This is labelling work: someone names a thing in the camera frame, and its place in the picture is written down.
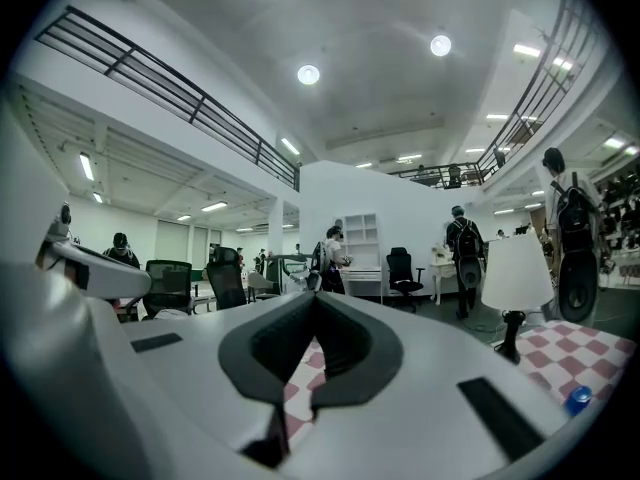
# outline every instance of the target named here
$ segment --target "ceiling light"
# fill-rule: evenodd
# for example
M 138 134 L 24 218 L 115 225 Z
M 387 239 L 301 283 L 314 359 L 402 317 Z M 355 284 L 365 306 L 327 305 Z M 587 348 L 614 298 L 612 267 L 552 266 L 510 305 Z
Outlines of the ceiling light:
M 315 66 L 307 64 L 298 70 L 298 80 L 304 85 L 313 85 L 320 80 L 320 71 Z
M 451 39 L 447 36 L 436 36 L 431 40 L 431 53 L 436 57 L 444 57 L 451 50 Z
M 622 142 L 620 139 L 614 139 L 612 137 L 610 139 L 605 140 L 604 145 L 607 146 L 608 148 L 620 149 L 622 146 L 624 146 L 624 142 Z
M 408 155 L 408 156 L 401 156 L 398 157 L 398 162 L 406 162 L 407 160 L 415 160 L 416 158 L 421 158 L 422 154 L 418 154 L 418 155 Z
M 556 57 L 553 61 L 553 64 L 555 66 L 560 66 L 560 69 L 566 69 L 567 71 L 569 71 L 573 67 L 573 64 L 571 64 L 571 62 L 567 62 L 560 57 Z
M 80 153 L 80 163 L 82 163 L 84 175 L 93 181 L 93 172 L 91 171 L 91 160 L 89 159 L 89 156 L 84 153 Z
M 202 208 L 202 211 L 210 212 L 213 210 L 217 210 L 218 208 L 224 208 L 225 206 L 227 206 L 227 203 L 225 203 L 224 201 L 220 201 L 219 203 L 212 204 L 211 206 L 205 206 L 204 208 Z
M 287 139 L 281 139 L 281 140 L 282 140 L 282 143 L 283 143 L 285 146 L 287 146 L 287 149 L 288 149 L 289 151 L 291 151 L 294 155 L 299 155 L 299 154 L 300 154 L 300 151 L 298 151 L 298 150 L 293 146 L 293 144 L 291 144 L 291 142 L 289 142 Z
M 513 51 L 516 53 L 522 53 L 531 57 L 540 57 L 540 50 L 537 48 L 531 48 L 531 46 L 524 46 L 523 44 L 517 44 L 513 47 Z

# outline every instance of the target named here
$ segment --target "black slot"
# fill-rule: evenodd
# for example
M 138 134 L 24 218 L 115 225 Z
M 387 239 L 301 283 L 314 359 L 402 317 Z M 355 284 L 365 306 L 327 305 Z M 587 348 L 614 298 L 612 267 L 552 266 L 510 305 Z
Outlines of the black slot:
M 166 347 L 167 345 L 172 345 L 179 341 L 182 341 L 182 338 L 175 332 L 170 332 L 168 334 L 160 334 L 159 336 L 132 341 L 131 346 L 133 347 L 133 350 L 139 354 L 140 352 L 146 352 L 147 350 Z
M 542 444 L 542 436 L 484 378 L 467 380 L 458 389 L 504 453 L 513 462 Z

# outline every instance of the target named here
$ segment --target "pink checkered tablecloth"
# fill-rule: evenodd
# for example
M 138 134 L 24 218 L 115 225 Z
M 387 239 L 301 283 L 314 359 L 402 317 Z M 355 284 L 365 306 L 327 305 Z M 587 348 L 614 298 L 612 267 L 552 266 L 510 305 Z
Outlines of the pink checkered tablecloth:
M 596 401 L 606 400 L 622 376 L 635 343 L 563 321 L 547 322 L 517 339 L 518 369 L 563 404 L 577 386 L 589 386 Z M 309 403 L 325 382 L 324 354 L 315 341 L 285 387 L 285 413 L 291 448 L 313 428 Z

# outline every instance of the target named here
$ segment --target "black pants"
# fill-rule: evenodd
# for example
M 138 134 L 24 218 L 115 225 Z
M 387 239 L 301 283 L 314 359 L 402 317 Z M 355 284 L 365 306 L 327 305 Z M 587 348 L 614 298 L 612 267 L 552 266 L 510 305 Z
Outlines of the black pants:
M 331 267 L 322 276 L 322 291 L 340 293 L 344 295 L 344 285 L 342 284 L 342 277 L 337 268 Z
M 476 302 L 476 288 L 467 290 L 460 277 L 458 262 L 456 262 L 456 275 L 458 277 L 458 311 L 461 315 L 466 315 L 468 314 L 467 302 L 469 303 L 469 308 L 472 308 Z

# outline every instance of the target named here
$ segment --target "black railing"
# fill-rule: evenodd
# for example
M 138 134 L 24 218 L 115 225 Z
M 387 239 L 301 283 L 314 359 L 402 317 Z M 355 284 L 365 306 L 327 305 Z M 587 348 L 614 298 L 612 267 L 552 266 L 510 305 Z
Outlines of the black railing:
M 389 173 L 391 176 L 408 179 L 431 188 L 452 189 L 475 187 L 482 184 L 482 173 L 478 164 L 449 164 L 435 167 L 416 167 Z
M 511 160 L 551 116 L 582 72 L 598 36 L 597 17 L 585 0 L 561 0 L 547 46 L 522 97 L 478 160 L 483 181 Z M 494 152 L 498 148 L 504 157 Z
M 128 87 L 300 190 L 300 171 L 224 105 L 153 54 L 67 7 L 36 40 Z

